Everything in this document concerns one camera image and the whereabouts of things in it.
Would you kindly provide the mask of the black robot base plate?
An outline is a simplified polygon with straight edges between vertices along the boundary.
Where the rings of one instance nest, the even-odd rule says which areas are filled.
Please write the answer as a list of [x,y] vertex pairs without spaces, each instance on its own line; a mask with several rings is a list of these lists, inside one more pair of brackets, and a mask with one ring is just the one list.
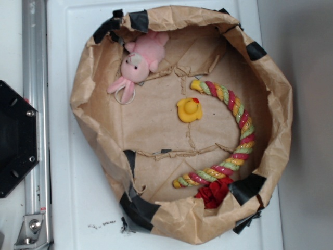
[[1,198],[39,162],[37,115],[36,109],[1,81]]

